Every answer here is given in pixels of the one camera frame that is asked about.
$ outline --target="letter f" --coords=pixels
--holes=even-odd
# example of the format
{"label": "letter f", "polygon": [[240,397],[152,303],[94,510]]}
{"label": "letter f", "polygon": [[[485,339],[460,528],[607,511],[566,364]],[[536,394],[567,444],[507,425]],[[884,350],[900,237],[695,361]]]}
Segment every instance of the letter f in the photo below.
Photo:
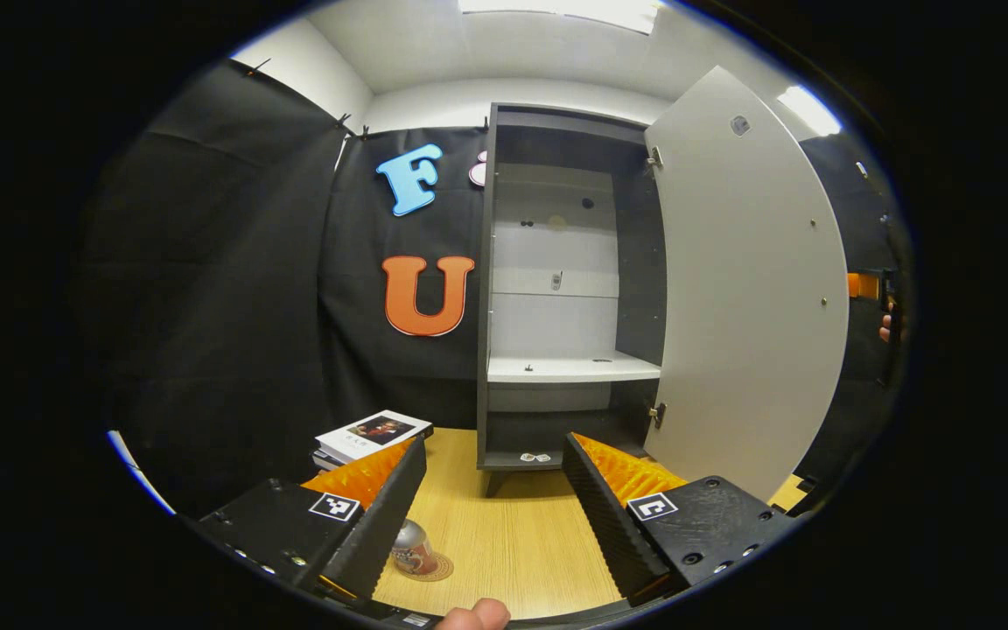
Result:
{"label": "letter f", "polygon": [[[437,144],[425,144],[423,147],[414,149],[407,154],[388,159],[380,166],[375,167],[376,172],[383,172],[388,176],[388,183],[395,194],[395,207],[391,211],[395,216],[404,216],[408,212],[416,211],[431,203],[434,199],[433,191],[423,191],[419,186],[419,181],[428,184],[437,183],[437,170],[433,163],[428,161],[442,156],[442,149]],[[417,168],[412,168],[411,164],[419,161]]]}

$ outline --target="white shelf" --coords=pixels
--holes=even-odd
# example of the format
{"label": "white shelf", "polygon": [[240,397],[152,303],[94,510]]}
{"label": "white shelf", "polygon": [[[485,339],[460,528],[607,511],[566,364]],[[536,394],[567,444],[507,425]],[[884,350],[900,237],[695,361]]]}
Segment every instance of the white shelf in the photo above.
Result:
{"label": "white shelf", "polygon": [[[594,359],[612,359],[594,362]],[[640,381],[660,378],[660,367],[621,352],[597,354],[585,359],[519,358],[491,356],[488,382],[606,382]]]}

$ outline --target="table surface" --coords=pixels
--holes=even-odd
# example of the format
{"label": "table surface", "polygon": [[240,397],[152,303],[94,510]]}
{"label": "table surface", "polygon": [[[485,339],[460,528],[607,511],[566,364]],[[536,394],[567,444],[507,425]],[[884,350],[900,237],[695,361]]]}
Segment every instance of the table surface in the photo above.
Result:
{"label": "table surface", "polygon": [[[476,470],[475,430],[436,427],[425,442],[427,473],[408,518],[454,562],[439,582],[399,574],[393,561],[373,599],[425,614],[471,607],[480,598],[508,606],[513,619],[547,617],[620,600],[593,530],[562,471],[511,474],[492,499]],[[772,502],[801,498],[792,478]]]}

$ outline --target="stack of books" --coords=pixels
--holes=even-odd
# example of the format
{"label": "stack of books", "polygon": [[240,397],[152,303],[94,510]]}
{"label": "stack of books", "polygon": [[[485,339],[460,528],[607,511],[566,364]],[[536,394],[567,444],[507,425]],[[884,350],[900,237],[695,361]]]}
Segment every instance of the stack of books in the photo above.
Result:
{"label": "stack of books", "polygon": [[425,438],[432,433],[433,425],[430,422],[383,410],[329,433],[317,435],[319,448],[311,456],[317,466],[332,471],[416,434],[422,434]]}

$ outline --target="white cabinet door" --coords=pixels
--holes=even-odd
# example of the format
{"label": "white cabinet door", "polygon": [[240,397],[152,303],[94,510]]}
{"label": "white cabinet door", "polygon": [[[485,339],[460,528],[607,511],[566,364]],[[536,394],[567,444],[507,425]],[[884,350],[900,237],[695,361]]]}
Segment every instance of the white cabinet door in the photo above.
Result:
{"label": "white cabinet door", "polygon": [[687,481],[721,475],[768,502],[811,446],[843,366],[847,268],[832,205],[784,124],[721,68],[645,138],[663,160],[667,246],[656,400],[667,408],[645,450]]}

